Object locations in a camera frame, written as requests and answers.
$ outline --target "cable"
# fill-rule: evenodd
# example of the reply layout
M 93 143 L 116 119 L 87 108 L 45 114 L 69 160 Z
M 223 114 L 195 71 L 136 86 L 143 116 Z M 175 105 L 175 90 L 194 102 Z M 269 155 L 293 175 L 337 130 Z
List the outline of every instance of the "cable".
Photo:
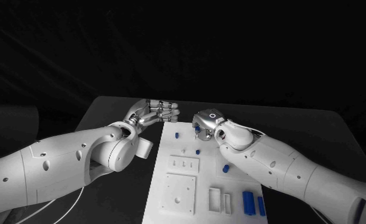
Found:
M 332 222 L 326 219 L 324 219 L 321 216 L 319 216 L 319 214 L 318 214 L 318 210 L 312 207 L 312 206 L 309 206 L 311 207 L 311 209 L 314 210 L 314 213 L 318 215 L 318 218 L 324 221 L 324 223 L 325 224 L 332 224 Z
M 77 203 L 77 200 L 79 200 L 80 195 L 82 195 L 82 191 L 80 191 L 80 194 L 79 194 L 79 196 L 77 196 L 77 199 L 76 199 L 76 201 L 74 201 L 74 203 L 73 203 L 73 205 L 71 205 L 69 211 L 71 210 L 73 206 L 74 206 L 76 203 Z M 20 220 L 15 224 L 20 224 L 20 223 L 21 223 L 22 221 L 25 221 L 31 216 L 34 216 L 34 215 L 53 203 L 54 200 L 56 200 L 56 199 L 53 199 L 51 202 L 50 202 L 47 205 L 44 205 L 35 212 L 33 212 L 33 213 L 31 213 L 22 220 Z M 58 220 L 57 220 L 53 224 L 56 224 L 56 223 L 61 220 L 61 218 L 66 216 L 66 214 L 69 213 L 69 211 L 64 213 L 64 215 L 58 218 Z

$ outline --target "gray surface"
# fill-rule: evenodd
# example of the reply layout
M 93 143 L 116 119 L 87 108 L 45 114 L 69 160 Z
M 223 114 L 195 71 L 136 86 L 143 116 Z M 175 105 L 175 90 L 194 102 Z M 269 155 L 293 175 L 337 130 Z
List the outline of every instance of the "gray surface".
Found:
M 120 120 L 136 98 L 94 99 L 76 130 L 106 126 Z M 216 108 L 237 124 L 252 127 L 289 144 L 314 162 L 366 182 L 366 158 L 338 114 L 324 110 L 260 106 L 178 103 L 180 122 L 191 122 L 197 111 Z M 148 159 L 133 158 L 122 172 L 99 177 L 83 189 L 79 202 L 61 223 L 141 223 L 162 123 L 141 137 L 154 142 Z M 322 223 L 308 205 L 262 187 L 267 223 Z M 53 223 L 67 211 L 79 190 L 57 199 L 27 223 Z

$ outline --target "blue cylinder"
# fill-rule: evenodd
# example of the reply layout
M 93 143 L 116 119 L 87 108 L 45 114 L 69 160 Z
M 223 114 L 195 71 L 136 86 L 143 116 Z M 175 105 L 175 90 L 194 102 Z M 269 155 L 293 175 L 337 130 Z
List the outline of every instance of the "blue cylinder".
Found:
M 260 214 L 260 216 L 265 216 L 265 204 L 263 204 L 262 197 L 257 197 L 257 206 L 259 206 L 259 214 Z
M 243 200 L 243 213 L 246 215 L 254 215 L 253 193 L 250 191 L 241 192 Z
M 223 173 L 227 173 L 227 171 L 228 171 L 228 165 L 224 165 L 223 166 Z

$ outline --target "black curtain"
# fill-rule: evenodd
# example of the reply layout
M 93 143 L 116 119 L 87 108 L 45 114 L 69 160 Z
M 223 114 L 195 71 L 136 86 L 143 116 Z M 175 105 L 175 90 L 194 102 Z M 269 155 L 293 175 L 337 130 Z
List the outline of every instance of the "black curtain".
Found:
M 363 0 L 0 2 L 0 104 L 38 137 L 125 96 L 332 110 L 363 145 Z

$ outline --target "robotic hand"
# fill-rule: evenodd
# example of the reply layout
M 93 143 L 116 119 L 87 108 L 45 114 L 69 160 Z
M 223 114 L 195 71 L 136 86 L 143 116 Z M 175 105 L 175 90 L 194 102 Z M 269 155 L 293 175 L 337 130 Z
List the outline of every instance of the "robotic hand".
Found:
M 214 138 L 224 159 L 267 188 L 301 199 L 334 224 L 358 224 L 366 183 L 315 164 L 285 143 L 224 119 L 216 109 L 191 122 L 195 137 Z
M 0 158 L 0 212 L 64 196 L 122 171 L 133 155 L 146 158 L 152 143 L 138 134 L 177 115 L 177 104 L 142 99 L 120 122 L 45 138 Z

